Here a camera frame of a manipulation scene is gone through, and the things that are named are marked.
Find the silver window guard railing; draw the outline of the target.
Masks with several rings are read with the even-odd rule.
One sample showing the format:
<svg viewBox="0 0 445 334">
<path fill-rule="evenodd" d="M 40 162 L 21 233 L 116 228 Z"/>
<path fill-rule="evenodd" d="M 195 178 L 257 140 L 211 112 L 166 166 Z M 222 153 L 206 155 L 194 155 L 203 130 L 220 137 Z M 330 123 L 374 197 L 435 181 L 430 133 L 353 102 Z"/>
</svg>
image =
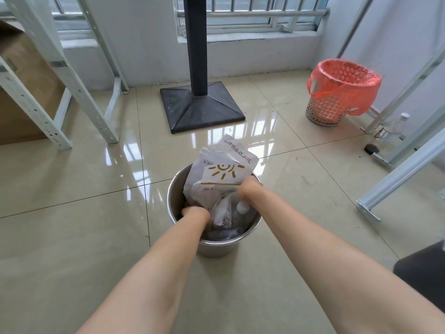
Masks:
<svg viewBox="0 0 445 334">
<path fill-rule="evenodd" d="M 174 0 L 178 32 L 186 35 L 186 2 Z M 315 32 L 329 15 L 329 0 L 197 0 L 207 14 L 207 34 Z"/>
</svg>

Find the white metal rack frame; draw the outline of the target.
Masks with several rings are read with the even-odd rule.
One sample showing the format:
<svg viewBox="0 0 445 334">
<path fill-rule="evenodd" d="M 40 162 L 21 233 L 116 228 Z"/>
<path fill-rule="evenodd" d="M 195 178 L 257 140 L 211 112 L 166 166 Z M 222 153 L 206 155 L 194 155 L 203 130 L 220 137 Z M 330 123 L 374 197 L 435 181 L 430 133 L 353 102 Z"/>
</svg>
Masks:
<svg viewBox="0 0 445 334">
<path fill-rule="evenodd" d="M 354 19 L 352 26 L 350 27 L 348 34 L 346 35 L 341 48 L 337 53 L 337 58 L 341 58 L 350 44 L 354 34 L 356 33 L 359 25 L 361 24 L 364 16 L 370 9 L 374 0 L 364 0 L 360 6 L 360 9 Z M 443 62 L 445 61 L 445 45 L 438 50 L 420 69 L 420 71 L 409 81 L 409 83 L 401 90 L 401 92 L 381 111 L 379 112 L 372 123 L 367 127 L 362 128 L 366 133 L 373 132 L 381 123 L 384 122 L 396 109 L 422 84 L 423 81 Z M 406 137 L 402 144 L 397 146 L 387 156 L 382 156 L 379 153 L 373 153 L 371 155 L 377 162 L 381 163 L 387 168 L 394 168 L 396 164 L 402 160 L 405 155 L 414 149 L 419 141 L 421 141 L 428 133 L 430 129 L 435 128 L 438 124 L 442 124 L 445 120 L 445 109 L 438 110 L 431 118 L 426 120 L 420 125 L 411 135 Z"/>
</svg>

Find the person's right hand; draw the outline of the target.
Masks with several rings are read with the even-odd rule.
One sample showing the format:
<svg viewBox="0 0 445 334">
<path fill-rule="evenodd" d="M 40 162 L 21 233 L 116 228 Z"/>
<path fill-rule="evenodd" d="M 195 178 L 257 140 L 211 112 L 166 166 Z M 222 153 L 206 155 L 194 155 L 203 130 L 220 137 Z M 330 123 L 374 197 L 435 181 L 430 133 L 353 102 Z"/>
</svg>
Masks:
<svg viewBox="0 0 445 334">
<path fill-rule="evenodd" d="M 240 201 L 251 203 L 262 188 L 263 184 L 255 176 L 249 175 L 238 187 L 237 194 Z"/>
</svg>

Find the clear plastic bag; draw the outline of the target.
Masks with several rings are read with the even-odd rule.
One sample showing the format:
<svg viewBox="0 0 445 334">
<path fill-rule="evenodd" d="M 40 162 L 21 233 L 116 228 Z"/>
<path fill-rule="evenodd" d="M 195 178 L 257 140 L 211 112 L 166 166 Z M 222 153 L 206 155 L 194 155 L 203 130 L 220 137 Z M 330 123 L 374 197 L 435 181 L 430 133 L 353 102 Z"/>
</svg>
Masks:
<svg viewBox="0 0 445 334">
<path fill-rule="evenodd" d="M 211 228 L 243 228 L 246 230 L 255 219 L 257 211 L 250 206 L 248 213 L 241 215 L 236 209 L 239 202 L 237 192 L 223 195 L 211 211 Z"/>
</svg>

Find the black seat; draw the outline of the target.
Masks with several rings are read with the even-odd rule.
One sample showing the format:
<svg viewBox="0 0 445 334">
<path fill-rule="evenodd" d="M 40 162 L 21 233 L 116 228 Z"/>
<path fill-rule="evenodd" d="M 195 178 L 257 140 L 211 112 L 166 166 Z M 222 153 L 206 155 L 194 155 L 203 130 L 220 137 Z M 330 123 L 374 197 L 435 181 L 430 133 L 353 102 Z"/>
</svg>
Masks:
<svg viewBox="0 0 445 334">
<path fill-rule="evenodd" d="M 445 313 L 445 240 L 398 260 L 393 273 Z"/>
</svg>

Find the person's left hand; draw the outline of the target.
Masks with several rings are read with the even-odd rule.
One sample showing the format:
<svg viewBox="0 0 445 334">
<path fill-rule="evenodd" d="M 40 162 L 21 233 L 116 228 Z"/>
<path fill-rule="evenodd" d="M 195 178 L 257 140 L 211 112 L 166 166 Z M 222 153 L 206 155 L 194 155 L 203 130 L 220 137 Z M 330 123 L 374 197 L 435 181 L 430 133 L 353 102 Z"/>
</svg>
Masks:
<svg viewBox="0 0 445 334">
<path fill-rule="evenodd" d="M 181 211 L 183 218 L 188 218 L 192 221 L 199 221 L 206 228 L 211 222 L 211 215 L 207 209 L 199 206 L 184 207 Z"/>
</svg>

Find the white sun-print plastic bag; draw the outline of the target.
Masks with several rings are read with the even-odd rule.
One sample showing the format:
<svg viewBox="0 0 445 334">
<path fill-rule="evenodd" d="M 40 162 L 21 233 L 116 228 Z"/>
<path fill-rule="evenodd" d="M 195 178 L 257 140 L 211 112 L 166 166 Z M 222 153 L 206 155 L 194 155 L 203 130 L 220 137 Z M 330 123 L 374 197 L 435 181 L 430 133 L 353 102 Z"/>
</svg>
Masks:
<svg viewBox="0 0 445 334">
<path fill-rule="evenodd" d="M 212 210 L 223 195 L 235 192 L 251 175 L 259 158 L 231 135 L 203 147 L 187 175 L 183 194 L 191 206 Z"/>
</svg>

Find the white metal beam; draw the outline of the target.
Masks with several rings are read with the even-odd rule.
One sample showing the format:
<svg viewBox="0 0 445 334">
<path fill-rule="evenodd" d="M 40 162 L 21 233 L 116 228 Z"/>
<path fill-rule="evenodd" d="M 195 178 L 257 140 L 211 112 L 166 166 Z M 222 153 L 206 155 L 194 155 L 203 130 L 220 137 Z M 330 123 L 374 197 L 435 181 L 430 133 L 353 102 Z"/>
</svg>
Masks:
<svg viewBox="0 0 445 334">
<path fill-rule="evenodd" d="M 445 127 L 375 184 L 364 196 L 356 200 L 355 206 L 359 212 L 369 222 L 380 222 L 381 219 L 373 214 L 371 209 L 431 163 L 444 150 Z"/>
</svg>

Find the grey plastic bag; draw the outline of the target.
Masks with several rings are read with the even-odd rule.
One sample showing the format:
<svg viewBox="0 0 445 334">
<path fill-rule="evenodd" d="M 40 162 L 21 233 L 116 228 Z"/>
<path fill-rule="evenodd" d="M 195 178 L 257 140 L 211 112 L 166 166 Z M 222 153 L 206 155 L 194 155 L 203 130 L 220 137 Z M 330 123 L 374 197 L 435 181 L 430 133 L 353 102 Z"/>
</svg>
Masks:
<svg viewBox="0 0 445 334">
<path fill-rule="evenodd" d="M 231 239 L 235 239 L 241 236 L 244 233 L 243 228 L 231 228 L 231 229 L 209 229 L 205 230 L 201 236 L 201 240 L 203 241 L 213 241 L 213 242 L 221 242 L 221 241 L 229 241 Z"/>
</svg>

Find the white metal shelf rack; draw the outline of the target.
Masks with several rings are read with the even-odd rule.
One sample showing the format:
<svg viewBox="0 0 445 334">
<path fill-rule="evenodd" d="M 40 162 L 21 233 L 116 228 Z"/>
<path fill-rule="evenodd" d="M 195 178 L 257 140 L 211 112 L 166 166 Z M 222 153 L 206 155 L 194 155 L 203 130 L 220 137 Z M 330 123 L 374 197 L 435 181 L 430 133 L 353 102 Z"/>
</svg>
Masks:
<svg viewBox="0 0 445 334">
<path fill-rule="evenodd" d="M 111 49 L 108 47 L 105 38 L 101 35 L 90 13 L 86 0 L 77 1 L 114 75 L 113 95 L 105 113 L 99 109 L 90 92 L 68 62 L 61 45 L 60 35 L 55 28 L 55 21 L 48 0 L 4 1 L 8 9 L 22 25 L 26 34 L 30 35 L 38 51 L 49 62 L 53 71 L 55 71 L 71 95 L 73 95 L 104 140 L 108 144 L 118 143 L 119 134 L 110 126 L 109 120 L 119 96 L 127 94 L 129 87 L 123 78 Z"/>
</svg>

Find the stainless steel bucket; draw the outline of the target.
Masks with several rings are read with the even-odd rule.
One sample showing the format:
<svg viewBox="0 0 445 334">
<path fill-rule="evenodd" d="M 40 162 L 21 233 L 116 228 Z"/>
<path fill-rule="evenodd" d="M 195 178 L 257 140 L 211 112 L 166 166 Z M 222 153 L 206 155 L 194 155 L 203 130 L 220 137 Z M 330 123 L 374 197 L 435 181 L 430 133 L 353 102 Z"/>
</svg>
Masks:
<svg viewBox="0 0 445 334">
<path fill-rule="evenodd" d="M 186 199 L 183 195 L 183 187 L 190 172 L 192 163 L 180 169 L 172 178 L 166 194 L 166 210 L 173 224 L 181 219 L 181 211 Z M 261 215 L 256 212 L 247 230 L 240 236 L 226 241 L 200 240 L 197 253 L 206 258 L 221 258 L 236 250 L 240 242 L 257 229 L 262 221 Z"/>
</svg>

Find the person's left forearm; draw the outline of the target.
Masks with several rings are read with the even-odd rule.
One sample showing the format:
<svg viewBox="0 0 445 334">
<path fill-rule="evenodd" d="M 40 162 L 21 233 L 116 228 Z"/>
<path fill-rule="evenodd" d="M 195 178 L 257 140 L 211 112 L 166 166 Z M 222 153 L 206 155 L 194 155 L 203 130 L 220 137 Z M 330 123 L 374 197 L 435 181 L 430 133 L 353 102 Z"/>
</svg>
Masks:
<svg viewBox="0 0 445 334">
<path fill-rule="evenodd" d="M 205 227 L 181 218 L 119 281 L 76 334 L 168 334 Z"/>
</svg>

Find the white mesh wastebasket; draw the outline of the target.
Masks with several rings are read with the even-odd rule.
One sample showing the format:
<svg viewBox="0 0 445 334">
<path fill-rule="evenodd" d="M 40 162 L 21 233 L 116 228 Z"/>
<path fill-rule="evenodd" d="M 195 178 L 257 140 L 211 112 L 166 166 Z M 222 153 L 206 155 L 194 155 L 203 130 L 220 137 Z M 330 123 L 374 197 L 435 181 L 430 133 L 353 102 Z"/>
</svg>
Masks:
<svg viewBox="0 0 445 334">
<path fill-rule="evenodd" d="M 337 90 L 311 92 L 305 116 L 312 123 L 322 127 L 336 126 L 344 116 L 358 110 L 341 99 Z"/>
</svg>

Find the clear plastic water bottle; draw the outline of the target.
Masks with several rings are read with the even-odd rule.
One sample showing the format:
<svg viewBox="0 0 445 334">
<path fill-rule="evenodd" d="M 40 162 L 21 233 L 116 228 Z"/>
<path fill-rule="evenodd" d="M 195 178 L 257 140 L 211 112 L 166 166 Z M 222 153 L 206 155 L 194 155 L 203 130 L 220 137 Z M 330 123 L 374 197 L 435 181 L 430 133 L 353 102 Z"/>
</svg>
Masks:
<svg viewBox="0 0 445 334">
<path fill-rule="evenodd" d="M 374 134 L 374 139 L 380 143 L 388 143 L 397 139 L 402 134 L 409 118 L 410 114 L 403 112 L 390 122 L 383 123 L 380 130 Z"/>
</svg>

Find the red plastic bin liner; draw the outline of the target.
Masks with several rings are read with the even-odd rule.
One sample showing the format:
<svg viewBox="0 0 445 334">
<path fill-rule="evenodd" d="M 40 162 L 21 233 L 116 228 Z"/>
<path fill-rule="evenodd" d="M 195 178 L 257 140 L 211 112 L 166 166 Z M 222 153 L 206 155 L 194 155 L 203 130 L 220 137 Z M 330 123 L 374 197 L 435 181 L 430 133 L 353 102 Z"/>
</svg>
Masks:
<svg viewBox="0 0 445 334">
<path fill-rule="evenodd" d="M 321 101 L 330 110 L 361 116 L 374 103 L 382 78 L 360 64 L 344 59 L 319 62 L 307 79 L 311 99 Z"/>
</svg>

